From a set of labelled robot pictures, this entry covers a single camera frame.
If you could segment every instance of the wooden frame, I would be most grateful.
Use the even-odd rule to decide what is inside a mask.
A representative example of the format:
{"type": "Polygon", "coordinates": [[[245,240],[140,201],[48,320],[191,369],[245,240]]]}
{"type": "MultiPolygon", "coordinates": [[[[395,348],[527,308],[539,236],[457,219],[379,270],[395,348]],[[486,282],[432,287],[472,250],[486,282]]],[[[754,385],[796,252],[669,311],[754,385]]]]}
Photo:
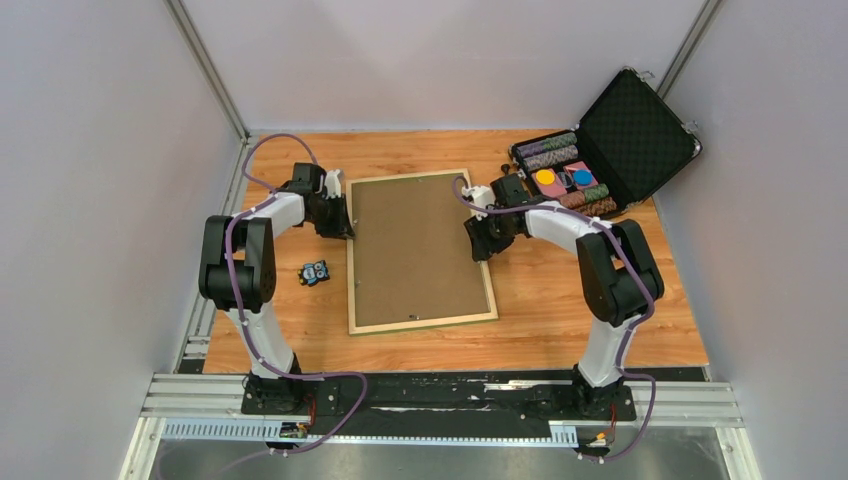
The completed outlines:
{"type": "MultiPolygon", "coordinates": [[[[355,183],[365,183],[365,182],[380,182],[386,180],[399,180],[404,178],[418,178],[418,177],[427,177],[427,176],[440,176],[440,175],[449,175],[449,174],[460,174],[465,177],[465,180],[470,184],[470,178],[468,174],[468,169],[460,168],[453,170],[439,170],[434,172],[420,172],[420,173],[406,173],[401,175],[389,175],[385,177],[369,177],[369,178],[357,178],[351,179],[346,182],[345,191],[347,192],[347,209],[351,218],[355,218],[353,212],[353,184],[355,183]]],[[[390,323],[385,325],[370,325],[370,326],[357,326],[356,325],[356,291],[355,291],[355,276],[354,276],[354,262],[353,262],[353,240],[347,240],[347,313],[348,313],[348,329],[350,335],[364,335],[369,333],[381,333],[381,332],[396,332],[402,330],[415,330],[421,328],[433,328],[433,327],[441,327],[448,325],[458,325],[458,324],[467,324],[467,323],[476,323],[476,322],[485,322],[496,320],[498,318],[498,308],[495,303],[495,291],[492,287],[492,277],[489,273],[489,265],[487,262],[477,262],[480,265],[480,273],[483,276],[483,287],[486,291],[486,302],[489,307],[489,311],[483,313],[476,313],[471,315],[461,315],[456,317],[443,317],[443,318],[432,318],[428,320],[411,320],[409,322],[397,322],[390,323]]]]}

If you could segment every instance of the gray wall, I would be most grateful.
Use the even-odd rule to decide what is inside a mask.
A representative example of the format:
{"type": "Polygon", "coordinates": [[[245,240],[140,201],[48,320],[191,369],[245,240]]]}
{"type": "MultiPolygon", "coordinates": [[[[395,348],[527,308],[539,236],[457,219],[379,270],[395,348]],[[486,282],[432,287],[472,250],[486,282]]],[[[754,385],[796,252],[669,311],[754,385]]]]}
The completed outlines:
{"type": "Polygon", "coordinates": [[[669,100],[705,153],[657,195],[765,478],[848,461],[848,9],[725,2],[669,100]]]}
{"type": "Polygon", "coordinates": [[[703,0],[184,0],[251,128],[575,124],[661,76],[703,0]]]}
{"type": "Polygon", "coordinates": [[[238,142],[163,2],[2,9],[0,478],[115,478],[238,142]]]}

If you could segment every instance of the wooden table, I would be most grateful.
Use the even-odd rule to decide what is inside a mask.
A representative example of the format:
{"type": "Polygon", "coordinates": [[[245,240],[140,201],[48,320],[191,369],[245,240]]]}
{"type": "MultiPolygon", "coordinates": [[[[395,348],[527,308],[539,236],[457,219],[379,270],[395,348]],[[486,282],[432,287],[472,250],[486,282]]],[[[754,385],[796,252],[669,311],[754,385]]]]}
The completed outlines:
{"type": "MultiPolygon", "coordinates": [[[[502,175],[512,143],[548,130],[420,131],[308,134],[321,165],[347,178],[465,167],[474,184],[502,175]]],[[[302,147],[274,139],[257,152],[252,173],[273,185],[309,161],[302,147]]],[[[251,184],[245,208],[267,192],[251,184]]],[[[647,202],[627,214],[645,231],[665,280],[657,313],[639,328],[628,365],[703,365],[695,327],[659,218],[647,202]]],[[[348,335],[345,242],[317,236],[312,225],[277,238],[274,309],[304,371],[480,370],[571,368],[583,353],[591,315],[583,300],[577,258],[543,240],[519,238],[489,260],[500,318],[494,322],[401,333],[348,335]],[[324,259],[331,279],[298,284],[297,269],[324,259]]],[[[205,373],[247,372],[247,350],[232,322],[216,318],[205,373]]]]}

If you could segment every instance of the metal frame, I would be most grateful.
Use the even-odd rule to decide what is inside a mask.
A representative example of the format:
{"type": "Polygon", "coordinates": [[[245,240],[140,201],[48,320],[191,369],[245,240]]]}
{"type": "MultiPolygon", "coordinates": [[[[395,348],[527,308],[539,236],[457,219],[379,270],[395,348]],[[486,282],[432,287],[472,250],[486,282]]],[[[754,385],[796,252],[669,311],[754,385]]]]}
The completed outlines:
{"type": "Polygon", "coordinates": [[[244,120],[242,120],[241,115],[239,115],[235,102],[233,102],[232,97],[230,97],[230,94],[227,92],[227,88],[224,86],[221,76],[215,69],[215,65],[212,63],[212,58],[209,56],[209,52],[206,51],[206,47],[203,45],[203,41],[200,39],[200,35],[197,33],[197,28],[194,26],[194,22],[192,22],[191,16],[188,14],[188,10],[185,5],[182,0],[163,1],[168,7],[171,16],[174,18],[177,28],[179,28],[180,33],[183,35],[186,45],[189,47],[194,59],[197,61],[197,65],[200,67],[200,70],[203,71],[203,76],[205,76],[206,80],[209,82],[209,86],[212,88],[212,93],[215,94],[215,98],[218,100],[218,103],[221,105],[221,109],[226,114],[227,120],[230,122],[230,125],[233,127],[233,130],[242,142],[247,141],[250,136],[247,126],[244,124],[244,120]]]}
{"type": "MultiPolygon", "coordinates": [[[[246,182],[239,175],[247,152],[255,145],[260,134],[266,131],[249,131],[238,109],[197,33],[182,0],[163,0],[180,30],[187,46],[206,77],[217,101],[234,132],[242,140],[239,158],[234,165],[230,187],[220,213],[230,215],[240,208],[246,191],[246,182]]],[[[705,0],[686,38],[681,44],[657,91],[661,97],[668,95],[672,85],[686,66],[706,30],[714,19],[723,0],[705,0]]],[[[174,359],[174,371],[182,360],[203,359],[209,344],[209,334],[215,319],[215,309],[199,294],[195,298],[187,323],[183,346],[174,359]]],[[[275,428],[281,421],[305,421],[301,416],[248,416],[240,412],[244,394],[242,375],[154,375],[150,390],[136,425],[132,442],[121,469],[121,479],[146,480],[156,461],[159,443],[163,439],[251,440],[263,441],[275,437],[275,428]]],[[[527,388],[539,383],[511,381],[506,384],[487,385],[493,389],[527,388]]],[[[628,382],[633,389],[637,413],[644,415],[650,396],[650,386],[645,382],[628,382]]],[[[657,403],[651,428],[714,428],[719,439],[725,465],[731,480],[759,479],[747,431],[739,413],[730,384],[714,382],[659,382],[657,403]]],[[[638,425],[637,422],[621,422],[638,425]]],[[[568,448],[575,440],[572,433],[578,427],[598,426],[599,422],[550,422],[548,439],[497,439],[474,438],[439,439],[410,437],[356,437],[337,436],[334,443],[359,444],[411,444],[411,445],[487,445],[487,446],[538,446],[568,448]]]]}
{"type": "Polygon", "coordinates": [[[686,38],[680,45],[680,49],[671,61],[668,71],[665,73],[665,76],[663,76],[662,81],[660,81],[660,84],[657,87],[657,94],[660,98],[665,99],[666,96],[668,96],[668,93],[671,91],[671,87],[674,85],[674,82],[677,81],[677,77],[680,76],[683,68],[686,67],[686,64],[689,62],[689,58],[692,57],[692,53],[694,53],[695,48],[701,42],[701,39],[704,38],[707,29],[712,24],[712,21],[718,12],[718,7],[720,7],[723,3],[724,0],[706,0],[704,2],[704,5],[701,7],[701,11],[698,12],[698,15],[695,17],[695,22],[689,29],[689,33],[686,34],[686,38]]]}
{"type": "MultiPolygon", "coordinates": [[[[285,441],[278,436],[281,422],[307,421],[298,415],[244,415],[241,413],[244,375],[154,375],[141,410],[121,479],[147,479],[161,440],[285,441]]],[[[517,390],[540,384],[569,384],[564,380],[511,380],[487,384],[489,390],[517,390]]],[[[638,417],[619,422],[638,427],[650,399],[650,383],[628,382],[638,417]]],[[[577,429],[605,426],[598,421],[551,421],[549,438],[436,438],[338,435],[330,443],[363,445],[452,445],[572,448],[577,429]]],[[[650,428],[713,428],[722,447],[731,480],[758,479],[754,459],[736,397],[729,383],[657,382],[657,399],[650,428]]],[[[310,436],[306,442],[314,441],[310,436]]]]}

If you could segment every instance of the open case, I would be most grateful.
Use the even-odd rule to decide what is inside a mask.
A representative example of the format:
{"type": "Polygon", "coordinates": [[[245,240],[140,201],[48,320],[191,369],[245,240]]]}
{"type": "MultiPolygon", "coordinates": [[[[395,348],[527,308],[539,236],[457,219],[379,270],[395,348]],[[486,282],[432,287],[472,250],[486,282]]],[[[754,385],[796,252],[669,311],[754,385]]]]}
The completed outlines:
{"type": "Polygon", "coordinates": [[[700,152],[701,143],[695,135],[629,67],[616,75],[574,130],[533,138],[509,149],[513,162],[525,175],[527,187],[536,195],[559,198],[565,205],[567,193],[606,185],[615,206],[609,202],[611,209],[600,215],[603,217],[616,216],[646,200],[700,152]],[[560,153],[564,151],[562,145],[572,148],[572,158],[562,156],[556,163],[541,163],[540,168],[540,160],[555,160],[551,157],[554,147],[559,147],[556,151],[560,153]],[[574,179],[584,167],[588,167],[593,182],[585,184],[589,177],[581,176],[584,185],[580,186],[574,179]],[[556,180],[556,188],[547,188],[549,179],[551,184],[556,180]]]}

